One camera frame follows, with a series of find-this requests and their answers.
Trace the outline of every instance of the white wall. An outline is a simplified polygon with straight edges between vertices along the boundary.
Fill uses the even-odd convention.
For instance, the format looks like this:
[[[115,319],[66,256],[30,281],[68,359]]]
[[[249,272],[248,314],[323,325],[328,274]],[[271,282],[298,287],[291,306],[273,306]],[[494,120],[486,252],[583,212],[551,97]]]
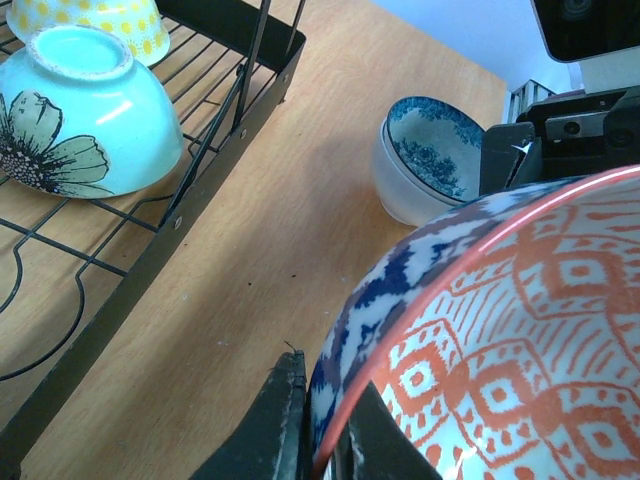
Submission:
[[[549,57],[531,0],[373,0],[482,65],[515,90],[535,80],[555,93],[579,87],[569,66]]]

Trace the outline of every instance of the daisy print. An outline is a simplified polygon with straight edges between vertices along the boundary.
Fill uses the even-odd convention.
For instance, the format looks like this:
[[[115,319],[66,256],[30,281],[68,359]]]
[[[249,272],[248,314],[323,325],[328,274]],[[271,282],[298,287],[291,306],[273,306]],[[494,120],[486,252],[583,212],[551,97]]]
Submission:
[[[62,123],[62,110],[37,92],[20,92],[8,110],[0,94],[0,168],[24,185],[55,195],[112,194],[98,183],[109,171],[104,148],[91,135],[54,145]]]

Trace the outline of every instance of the blue and white bowl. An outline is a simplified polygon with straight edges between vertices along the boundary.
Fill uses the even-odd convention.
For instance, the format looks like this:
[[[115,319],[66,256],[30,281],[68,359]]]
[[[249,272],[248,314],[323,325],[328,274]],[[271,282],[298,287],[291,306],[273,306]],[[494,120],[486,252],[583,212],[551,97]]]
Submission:
[[[476,198],[483,135],[480,125],[447,103],[429,97],[396,102],[373,154],[373,177],[387,212],[422,226]]]

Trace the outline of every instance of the mint green bowl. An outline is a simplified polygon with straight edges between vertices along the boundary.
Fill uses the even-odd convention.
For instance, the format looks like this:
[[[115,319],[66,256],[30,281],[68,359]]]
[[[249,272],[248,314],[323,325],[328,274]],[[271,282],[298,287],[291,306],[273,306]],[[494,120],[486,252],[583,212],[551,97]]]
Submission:
[[[24,185],[124,195],[166,176],[183,145],[160,82],[100,29],[41,30],[0,65],[0,168]]]

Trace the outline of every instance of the wood surface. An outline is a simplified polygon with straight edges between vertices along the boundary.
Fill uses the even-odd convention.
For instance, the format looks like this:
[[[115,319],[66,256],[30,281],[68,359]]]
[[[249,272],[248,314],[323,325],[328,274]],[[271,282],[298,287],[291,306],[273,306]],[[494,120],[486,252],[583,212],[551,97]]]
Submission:
[[[293,18],[296,2],[272,3],[278,17]],[[484,127],[500,121],[500,79],[366,0],[308,0],[300,29],[308,44],[287,101],[32,449],[24,478],[188,478],[243,417],[285,341],[305,351],[311,374],[352,288],[410,232],[384,212],[369,173],[389,106],[429,95]],[[188,36],[174,32],[174,45],[178,34]],[[191,39],[156,73],[168,75],[203,41]],[[216,58],[215,48],[204,58]],[[172,95],[206,65],[199,62],[168,84]],[[212,84],[211,75],[202,85]],[[181,100],[183,117],[194,101]],[[197,133],[210,114],[203,107],[185,129]],[[173,182],[154,188],[170,191]],[[33,226],[55,202],[5,187],[0,217],[23,225]],[[138,198],[119,199],[118,207]],[[152,206],[142,217],[151,221],[160,210]],[[116,222],[80,202],[60,213],[45,225],[47,235],[85,251]],[[119,234],[105,261],[128,268],[149,241],[141,232]],[[0,228],[0,295],[13,285],[17,238]],[[31,240],[23,248],[20,298],[0,318],[2,372],[50,346],[77,307],[73,274],[83,262]],[[94,266],[85,275],[89,318],[118,278]],[[0,384],[0,425],[51,366]]]

